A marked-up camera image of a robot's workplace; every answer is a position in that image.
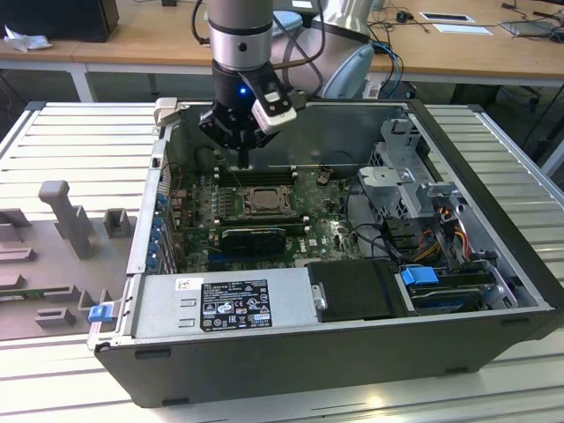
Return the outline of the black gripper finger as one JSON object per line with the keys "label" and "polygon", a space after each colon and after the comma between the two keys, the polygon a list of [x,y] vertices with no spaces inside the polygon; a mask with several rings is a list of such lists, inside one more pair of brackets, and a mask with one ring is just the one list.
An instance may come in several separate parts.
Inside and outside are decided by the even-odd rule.
{"label": "black gripper finger", "polygon": [[263,148],[277,136],[277,133],[265,134],[261,130],[244,132],[244,168],[249,167],[249,153],[258,148]]}
{"label": "black gripper finger", "polygon": [[236,151],[237,166],[245,168],[245,149],[240,117],[230,109],[210,109],[200,115],[199,129],[226,150]]}

